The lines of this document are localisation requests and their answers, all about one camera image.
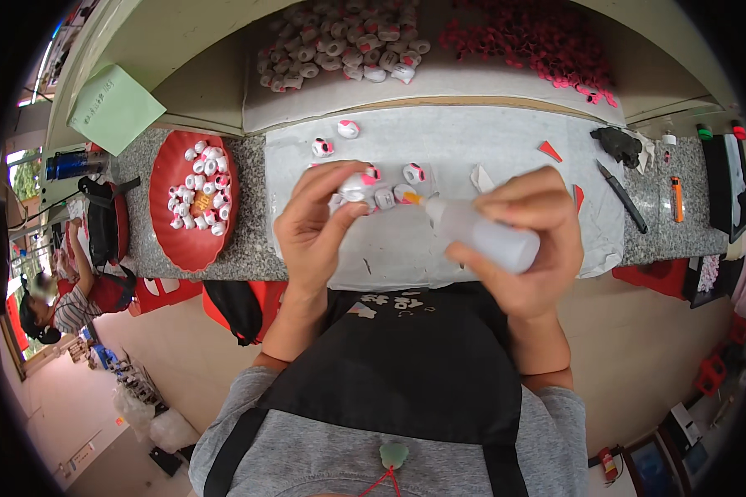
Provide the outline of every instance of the orange lighter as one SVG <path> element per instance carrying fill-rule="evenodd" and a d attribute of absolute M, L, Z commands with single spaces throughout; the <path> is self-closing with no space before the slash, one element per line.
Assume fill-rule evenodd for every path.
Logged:
<path fill-rule="evenodd" d="M 671 189 L 675 193 L 675 213 L 674 221 L 678 223 L 683 222 L 683 185 L 680 184 L 677 176 L 671 177 Z"/>

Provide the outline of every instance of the gray t-shirt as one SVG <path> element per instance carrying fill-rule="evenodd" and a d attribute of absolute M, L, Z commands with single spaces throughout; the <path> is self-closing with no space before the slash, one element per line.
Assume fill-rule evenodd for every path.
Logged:
<path fill-rule="evenodd" d="M 257 403 L 279 373 L 267 367 L 242 371 L 219 417 L 204 432 L 191 458 L 189 476 L 197 494 L 221 445 L 240 415 Z M 533 394 L 523 386 L 517 460 L 529 495 L 585 495 L 586 408 L 574 392 L 557 386 Z M 243 457 L 230 496 L 359 495 L 386 472 L 378 454 L 399 442 L 409 456 L 395 471 L 401 495 L 492 495 L 480 445 L 432 442 L 344 428 L 271 410 Z M 370 493 L 394 497 L 391 480 Z"/>

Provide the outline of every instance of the red plate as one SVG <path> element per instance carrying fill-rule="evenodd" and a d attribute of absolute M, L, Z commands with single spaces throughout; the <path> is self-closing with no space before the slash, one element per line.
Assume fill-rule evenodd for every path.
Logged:
<path fill-rule="evenodd" d="M 227 231 L 222 236 L 215 236 L 210 230 L 201 231 L 199 228 L 175 230 L 169 223 L 174 214 L 169 211 L 169 188 L 185 183 L 185 177 L 193 174 L 193 161 L 185 160 L 185 151 L 193 147 L 199 140 L 204 140 L 210 146 L 219 146 L 227 156 L 230 183 L 230 213 L 227 220 Z M 218 173 L 209 176 L 212 181 Z M 196 273 L 204 270 L 216 261 L 216 257 L 229 242 L 235 228 L 235 217 L 238 215 L 239 204 L 238 169 L 232 160 L 232 153 L 224 146 L 223 140 L 208 134 L 189 133 L 186 131 L 172 131 L 166 137 L 157 152 L 149 177 L 149 216 L 152 218 L 152 229 L 157 236 L 157 242 L 163 253 L 172 264 L 183 271 Z M 213 195 L 197 192 L 196 202 L 191 205 L 191 215 L 201 215 L 199 205 L 212 205 Z"/>

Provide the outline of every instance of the white plastic bottle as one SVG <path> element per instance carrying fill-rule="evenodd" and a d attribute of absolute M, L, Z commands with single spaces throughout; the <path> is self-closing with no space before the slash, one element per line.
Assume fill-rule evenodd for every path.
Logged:
<path fill-rule="evenodd" d="M 470 246 L 508 273 L 524 273 L 536 259 L 540 242 L 531 230 L 493 223 L 463 200 L 433 197 L 421 205 L 426 207 L 438 236 Z"/>

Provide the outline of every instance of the green paper note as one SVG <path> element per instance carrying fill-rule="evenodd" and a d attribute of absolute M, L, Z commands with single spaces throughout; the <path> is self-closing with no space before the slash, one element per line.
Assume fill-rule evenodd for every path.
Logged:
<path fill-rule="evenodd" d="M 409 455 L 409 448 L 404 444 L 384 444 L 378 448 L 381 455 L 381 464 L 385 469 L 398 469 Z"/>
<path fill-rule="evenodd" d="M 118 65 L 82 86 L 67 122 L 91 142 L 119 155 L 166 108 Z"/>

